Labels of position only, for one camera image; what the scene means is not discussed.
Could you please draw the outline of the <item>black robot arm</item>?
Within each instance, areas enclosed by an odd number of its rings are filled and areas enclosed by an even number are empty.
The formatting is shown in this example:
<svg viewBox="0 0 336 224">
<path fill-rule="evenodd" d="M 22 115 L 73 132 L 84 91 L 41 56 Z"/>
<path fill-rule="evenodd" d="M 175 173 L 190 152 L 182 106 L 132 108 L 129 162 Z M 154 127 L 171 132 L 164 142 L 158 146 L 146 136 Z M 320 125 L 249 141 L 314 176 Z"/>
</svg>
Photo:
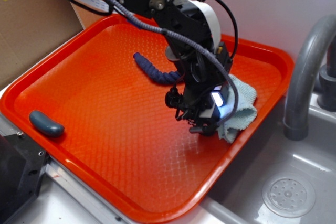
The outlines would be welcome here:
<svg viewBox="0 0 336 224">
<path fill-rule="evenodd" d="M 177 120 L 204 125 L 231 115 L 229 95 L 232 57 L 221 41 L 218 18 L 204 0 L 70 0 L 96 14 L 117 12 L 168 43 L 166 57 L 176 70 L 161 72 L 144 56 L 134 56 L 153 81 L 171 84 L 165 103 Z"/>
</svg>

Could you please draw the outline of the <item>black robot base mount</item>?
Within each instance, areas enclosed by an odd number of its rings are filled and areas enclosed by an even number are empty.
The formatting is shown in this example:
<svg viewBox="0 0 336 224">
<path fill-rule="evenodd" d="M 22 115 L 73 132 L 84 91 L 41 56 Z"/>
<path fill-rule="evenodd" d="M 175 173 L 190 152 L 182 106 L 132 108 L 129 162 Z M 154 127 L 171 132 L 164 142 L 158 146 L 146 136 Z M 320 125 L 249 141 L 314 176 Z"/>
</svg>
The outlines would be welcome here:
<svg viewBox="0 0 336 224">
<path fill-rule="evenodd" d="M 28 135 L 1 136 L 1 223 L 10 223 L 38 198 L 47 159 Z"/>
</svg>

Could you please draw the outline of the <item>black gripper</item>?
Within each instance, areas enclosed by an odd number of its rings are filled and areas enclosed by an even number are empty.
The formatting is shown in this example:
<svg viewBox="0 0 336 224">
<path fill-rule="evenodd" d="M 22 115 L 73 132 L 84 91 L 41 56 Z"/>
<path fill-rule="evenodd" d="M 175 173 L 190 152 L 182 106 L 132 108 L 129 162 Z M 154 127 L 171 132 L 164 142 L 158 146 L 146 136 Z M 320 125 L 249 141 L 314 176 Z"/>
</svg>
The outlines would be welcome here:
<svg viewBox="0 0 336 224">
<path fill-rule="evenodd" d="M 228 114 L 229 84 L 218 68 L 199 51 L 186 46 L 168 45 L 167 59 L 176 71 L 164 74 L 164 83 L 176 85 L 187 102 L 195 104 L 201 97 L 210 94 L 219 110 L 220 118 Z"/>
</svg>

